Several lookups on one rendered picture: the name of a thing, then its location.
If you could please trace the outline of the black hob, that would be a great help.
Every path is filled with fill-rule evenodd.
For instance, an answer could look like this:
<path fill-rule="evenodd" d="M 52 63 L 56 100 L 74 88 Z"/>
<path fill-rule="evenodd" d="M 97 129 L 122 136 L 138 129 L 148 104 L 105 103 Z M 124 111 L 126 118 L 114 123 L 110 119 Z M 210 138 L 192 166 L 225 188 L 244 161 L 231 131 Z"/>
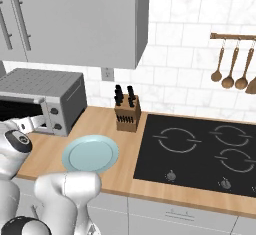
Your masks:
<path fill-rule="evenodd" d="M 256 125 L 150 114 L 134 177 L 256 198 Z"/>

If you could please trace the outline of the narrow grey drawer front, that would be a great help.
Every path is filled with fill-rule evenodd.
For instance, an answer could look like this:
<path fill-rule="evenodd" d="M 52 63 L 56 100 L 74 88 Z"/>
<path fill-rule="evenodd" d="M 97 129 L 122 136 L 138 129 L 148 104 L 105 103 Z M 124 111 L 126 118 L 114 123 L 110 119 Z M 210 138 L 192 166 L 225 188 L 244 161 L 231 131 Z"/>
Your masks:
<path fill-rule="evenodd" d="M 88 212 L 101 235 L 128 235 L 127 198 L 100 193 L 88 203 Z"/>

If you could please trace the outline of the narrow grey wall cupboard door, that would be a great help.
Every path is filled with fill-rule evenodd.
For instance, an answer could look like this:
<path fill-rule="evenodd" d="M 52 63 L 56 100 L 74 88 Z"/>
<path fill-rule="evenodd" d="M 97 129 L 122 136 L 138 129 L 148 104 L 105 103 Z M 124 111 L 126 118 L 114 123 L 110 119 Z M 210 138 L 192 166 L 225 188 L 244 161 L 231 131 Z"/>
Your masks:
<path fill-rule="evenodd" d="M 3 32 L 0 27 L 0 60 L 26 62 L 26 53 L 23 47 L 22 39 L 20 37 L 19 27 L 16 22 L 11 0 L 0 0 L 0 7 L 8 32 L 12 34 L 10 40 L 13 47 L 12 50 L 7 49 Z"/>

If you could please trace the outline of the small wooden spoon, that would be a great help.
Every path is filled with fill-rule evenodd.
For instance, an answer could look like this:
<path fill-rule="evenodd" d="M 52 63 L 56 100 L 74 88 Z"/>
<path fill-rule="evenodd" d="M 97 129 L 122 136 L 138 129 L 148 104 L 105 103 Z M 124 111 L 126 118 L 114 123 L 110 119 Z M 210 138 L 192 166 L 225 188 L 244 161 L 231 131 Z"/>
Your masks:
<path fill-rule="evenodd" d="M 218 65 L 217 65 L 217 69 L 215 72 L 212 73 L 211 75 L 211 80 L 213 82 L 218 82 L 221 80 L 222 78 L 222 74 L 220 72 L 220 65 L 221 65 L 221 62 L 222 62 L 222 58 L 223 58 L 223 54 L 224 54 L 224 50 L 225 50 L 225 44 L 222 44 L 222 47 L 220 49 L 220 53 L 219 53 L 219 58 L 218 58 Z"/>

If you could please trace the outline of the white wall socket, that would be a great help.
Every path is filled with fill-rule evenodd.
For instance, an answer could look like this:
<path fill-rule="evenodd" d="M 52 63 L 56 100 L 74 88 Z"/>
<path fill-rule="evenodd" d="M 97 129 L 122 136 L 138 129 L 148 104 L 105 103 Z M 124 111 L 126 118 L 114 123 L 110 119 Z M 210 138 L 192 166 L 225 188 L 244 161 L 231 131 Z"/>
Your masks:
<path fill-rule="evenodd" d="M 101 76 L 103 81 L 114 81 L 114 69 L 101 68 Z"/>

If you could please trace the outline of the wooden knife block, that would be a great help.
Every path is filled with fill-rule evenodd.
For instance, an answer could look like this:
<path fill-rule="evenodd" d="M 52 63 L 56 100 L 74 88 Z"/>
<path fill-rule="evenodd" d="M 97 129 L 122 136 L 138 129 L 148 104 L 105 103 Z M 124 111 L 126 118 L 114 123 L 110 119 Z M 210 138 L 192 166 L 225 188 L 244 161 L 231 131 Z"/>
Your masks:
<path fill-rule="evenodd" d="M 116 105 L 116 126 L 118 131 L 136 132 L 141 116 L 139 97 L 135 96 L 133 107 L 129 104 L 129 95 L 125 94 L 120 106 Z"/>

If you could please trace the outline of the grey base cupboard door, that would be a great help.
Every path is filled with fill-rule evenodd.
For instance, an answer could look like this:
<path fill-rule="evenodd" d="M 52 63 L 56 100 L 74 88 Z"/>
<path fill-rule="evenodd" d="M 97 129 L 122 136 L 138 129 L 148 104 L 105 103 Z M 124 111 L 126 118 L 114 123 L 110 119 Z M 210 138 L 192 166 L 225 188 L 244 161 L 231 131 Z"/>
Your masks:
<path fill-rule="evenodd" d="M 256 235 L 256 219 L 239 216 L 232 235 Z"/>

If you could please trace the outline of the silver toaster oven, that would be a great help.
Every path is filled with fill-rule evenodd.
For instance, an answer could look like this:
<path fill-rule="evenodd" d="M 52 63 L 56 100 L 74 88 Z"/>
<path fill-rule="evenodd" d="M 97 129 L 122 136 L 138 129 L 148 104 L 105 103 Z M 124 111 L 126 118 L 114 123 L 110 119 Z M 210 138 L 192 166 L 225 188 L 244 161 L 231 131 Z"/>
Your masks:
<path fill-rule="evenodd" d="M 86 108 L 82 73 L 16 68 L 0 78 L 0 121 L 43 115 L 37 133 L 68 136 Z"/>

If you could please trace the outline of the wide grey drawer front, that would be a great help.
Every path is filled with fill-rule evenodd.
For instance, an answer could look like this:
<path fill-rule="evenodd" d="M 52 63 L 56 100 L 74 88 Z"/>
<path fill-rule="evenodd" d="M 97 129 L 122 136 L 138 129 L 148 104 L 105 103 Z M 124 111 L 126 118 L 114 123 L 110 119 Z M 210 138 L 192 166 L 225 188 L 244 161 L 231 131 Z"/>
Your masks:
<path fill-rule="evenodd" d="M 130 235 L 231 235 L 236 222 L 233 215 L 129 198 Z M 195 217 L 195 221 L 166 217 L 173 209 Z"/>

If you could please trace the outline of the wooden spatula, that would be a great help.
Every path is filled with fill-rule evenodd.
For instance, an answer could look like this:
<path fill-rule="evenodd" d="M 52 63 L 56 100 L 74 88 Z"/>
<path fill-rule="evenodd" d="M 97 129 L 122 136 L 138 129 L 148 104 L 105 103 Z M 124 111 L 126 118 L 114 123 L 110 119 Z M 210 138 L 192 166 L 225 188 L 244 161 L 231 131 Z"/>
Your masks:
<path fill-rule="evenodd" d="M 253 53 L 254 53 L 254 49 L 251 48 L 249 50 L 248 63 L 251 62 Z M 253 80 L 251 80 L 250 83 L 248 84 L 248 86 L 246 88 L 246 93 L 247 94 L 256 94 L 256 77 Z"/>

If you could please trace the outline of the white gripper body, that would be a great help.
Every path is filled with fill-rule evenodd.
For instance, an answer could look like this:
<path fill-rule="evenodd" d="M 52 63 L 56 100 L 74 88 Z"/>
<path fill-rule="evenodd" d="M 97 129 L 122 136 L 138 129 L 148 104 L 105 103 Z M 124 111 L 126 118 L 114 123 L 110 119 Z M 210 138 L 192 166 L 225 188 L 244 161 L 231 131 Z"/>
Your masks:
<path fill-rule="evenodd" d="M 36 115 L 33 117 L 25 117 L 19 120 L 20 131 L 23 133 L 30 133 L 35 131 L 38 127 L 45 123 L 43 115 Z"/>

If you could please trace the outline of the wide grey wall cupboard door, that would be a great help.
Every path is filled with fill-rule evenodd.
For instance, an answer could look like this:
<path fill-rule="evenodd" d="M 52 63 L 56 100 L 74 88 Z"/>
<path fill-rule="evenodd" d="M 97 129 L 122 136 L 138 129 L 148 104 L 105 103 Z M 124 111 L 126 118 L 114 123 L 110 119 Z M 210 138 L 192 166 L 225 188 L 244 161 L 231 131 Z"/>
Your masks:
<path fill-rule="evenodd" d="M 30 62 L 136 67 L 136 0 L 21 0 Z"/>

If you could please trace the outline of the wooden ladle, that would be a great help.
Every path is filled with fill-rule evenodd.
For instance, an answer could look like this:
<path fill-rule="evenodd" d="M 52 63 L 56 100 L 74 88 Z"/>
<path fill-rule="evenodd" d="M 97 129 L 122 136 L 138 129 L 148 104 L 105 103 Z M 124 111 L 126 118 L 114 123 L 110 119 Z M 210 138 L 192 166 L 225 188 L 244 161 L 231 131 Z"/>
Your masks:
<path fill-rule="evenodd" d="M 243 75 L 239 79 L 237 79 L 236 82 L 235 82 L 235 87 L 237 89 L 239 89 L 239 90 L 245 89 L 247 87 L 247 85 L 248 85 L 248 80 L 246 79 L 246 74 L 247 74 L 250 62 L 252 60 L 253 54 L 254 54 L 254 46 L 255 46 L 255 44 L 256 44 L 256 41 L 253 41 L 252 46 L 249 49 Z"/>
<path fill-rule="evenodd" d="M 226 78 L 224 78 L 222 80 L 222 83 L 221 83 L 222 87 L 225 88 L 225 89 L 229 89 L 234 85 L 233 69 L 234 69 L 234 66 L 235 66 L 235 63 L 236 63 L 236 60 L 237 60 L 237 56 L 238 56 L 238 53 L 239 53 L 239 44 L 240 44 L 240 42 L 237 42 L 237 45 L 234 49 L 229 74 Z"/>

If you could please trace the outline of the light blue plate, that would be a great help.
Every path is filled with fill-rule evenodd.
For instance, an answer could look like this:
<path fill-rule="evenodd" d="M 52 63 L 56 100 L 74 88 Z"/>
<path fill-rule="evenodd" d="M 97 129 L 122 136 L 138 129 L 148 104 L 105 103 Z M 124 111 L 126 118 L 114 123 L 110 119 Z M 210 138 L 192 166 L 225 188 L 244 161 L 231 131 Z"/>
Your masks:
<path fill-rule="evenodd" d="M 87 135 L 72 141 L 63 151 L 62 164 L 67 171 L 102 173 L 118 160 L 119 147 L 103 135 Z"/>

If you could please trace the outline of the wooden utensil rail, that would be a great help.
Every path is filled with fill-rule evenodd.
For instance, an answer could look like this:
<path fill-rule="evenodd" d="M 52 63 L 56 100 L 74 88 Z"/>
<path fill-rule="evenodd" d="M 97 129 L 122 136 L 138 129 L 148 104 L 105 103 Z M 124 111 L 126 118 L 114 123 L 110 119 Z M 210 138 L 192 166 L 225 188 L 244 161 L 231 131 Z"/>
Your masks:
<path fill-rule="evenodd" d="M 210 39 L 256 40 L 256 35 L 211 33 Z"/>

